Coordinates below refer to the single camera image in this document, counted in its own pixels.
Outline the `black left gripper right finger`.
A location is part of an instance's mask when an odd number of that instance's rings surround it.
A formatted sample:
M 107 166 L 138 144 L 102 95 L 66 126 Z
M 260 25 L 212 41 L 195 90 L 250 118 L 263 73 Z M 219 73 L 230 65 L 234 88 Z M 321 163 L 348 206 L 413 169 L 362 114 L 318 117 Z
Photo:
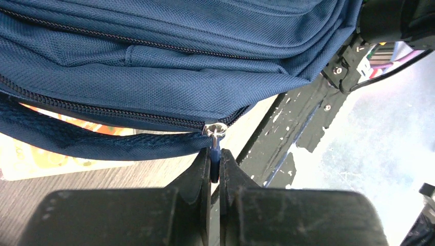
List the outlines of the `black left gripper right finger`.
M 262 188 L 229 150 L 220 161 L 221 245 L 387 245 L 361 193 Z

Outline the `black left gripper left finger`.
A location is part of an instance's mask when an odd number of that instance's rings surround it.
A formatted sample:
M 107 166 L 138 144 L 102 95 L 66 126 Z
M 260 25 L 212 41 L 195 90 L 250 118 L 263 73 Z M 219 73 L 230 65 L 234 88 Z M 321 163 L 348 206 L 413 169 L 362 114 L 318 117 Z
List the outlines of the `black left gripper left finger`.
M 207 245 L 210 165 L 204 148 L 164 188 L 54 191 L 19 245 Z

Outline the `blue zipper pull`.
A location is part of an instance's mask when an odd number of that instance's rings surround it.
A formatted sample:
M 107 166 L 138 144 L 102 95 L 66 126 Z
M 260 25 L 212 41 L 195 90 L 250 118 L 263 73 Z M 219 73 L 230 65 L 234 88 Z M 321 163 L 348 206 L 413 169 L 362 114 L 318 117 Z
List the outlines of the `blue zipper pull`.
M 210 180 L 217 183 L 220 176 L 221 147 L 220 141 L 226 136 L 228 126 L 224 123 L 217 122 L 205 125 L 203 135 L 212 139 L 210 147 Z

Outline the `navy blue student backpack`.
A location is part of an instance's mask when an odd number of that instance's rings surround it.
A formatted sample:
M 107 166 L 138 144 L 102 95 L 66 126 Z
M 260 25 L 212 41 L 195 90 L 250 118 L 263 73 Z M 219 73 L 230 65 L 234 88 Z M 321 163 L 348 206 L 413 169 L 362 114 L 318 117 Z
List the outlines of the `navy blue student backpack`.
M 1 132 L 58 154 L 150 160 L 315 80 L 361 1 L 1 1 Z

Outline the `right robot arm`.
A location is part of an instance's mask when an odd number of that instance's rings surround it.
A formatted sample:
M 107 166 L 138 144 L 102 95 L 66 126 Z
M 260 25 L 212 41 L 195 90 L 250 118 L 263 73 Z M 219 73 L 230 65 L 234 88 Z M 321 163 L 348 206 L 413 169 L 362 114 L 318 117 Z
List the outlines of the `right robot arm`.
M 365 1 L 315 82 L 267 106 L 224 158 L 222 245 L 434 244 L 434 1 Z

